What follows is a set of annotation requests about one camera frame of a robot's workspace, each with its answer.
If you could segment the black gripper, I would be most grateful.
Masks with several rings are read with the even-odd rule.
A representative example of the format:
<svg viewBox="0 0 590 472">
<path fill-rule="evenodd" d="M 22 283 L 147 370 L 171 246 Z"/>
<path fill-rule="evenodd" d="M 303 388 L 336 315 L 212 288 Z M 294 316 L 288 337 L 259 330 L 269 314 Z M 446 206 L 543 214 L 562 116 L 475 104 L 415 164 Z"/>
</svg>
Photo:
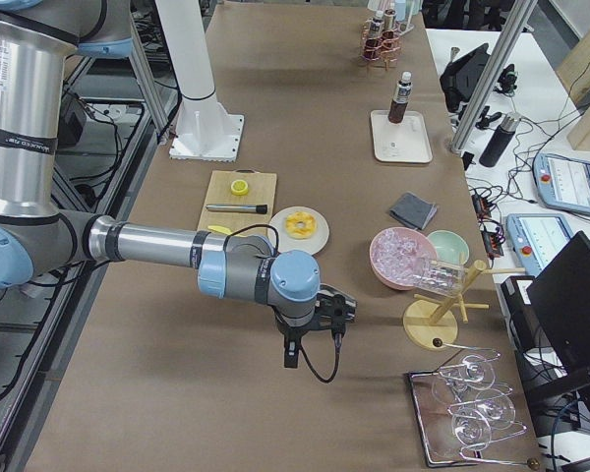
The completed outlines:
<svg viewBox="0 0 590 472">
<path fill-rule="evenodd" d="M 341 290 L 321 284 L 311 319 L 302 326 L 290 326 L 286 317 L 278 313 L 275 323 L 284 335 L 283 367 L 297 369 L 299 365 L 299 340 L 309 331 L 329 330 L 332 337 L 343 337 L 348 323 L 355 319 L 356 299 Z"/>
</svg>

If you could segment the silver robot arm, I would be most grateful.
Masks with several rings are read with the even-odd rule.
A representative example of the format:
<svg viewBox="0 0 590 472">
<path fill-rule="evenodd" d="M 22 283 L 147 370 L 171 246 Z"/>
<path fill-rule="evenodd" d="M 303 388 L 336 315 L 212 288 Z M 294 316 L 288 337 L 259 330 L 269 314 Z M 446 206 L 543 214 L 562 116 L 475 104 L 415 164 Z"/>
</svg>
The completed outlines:
<svg viewBox="0 0 590 472">
<path fill-rule="evenodd" d="M 133 49 L 126 1 L 0 1 L 0 288 L 75 262 L 188 266 L 200 290 L 272 308 L 284 364 L 303 336 L 340 345 L 356 302 L 321 281 L 317 261 L 264 236 L 148 227 L 59 209 L 51 200 L 67 56 L 119 58 Z"/>
</svg>

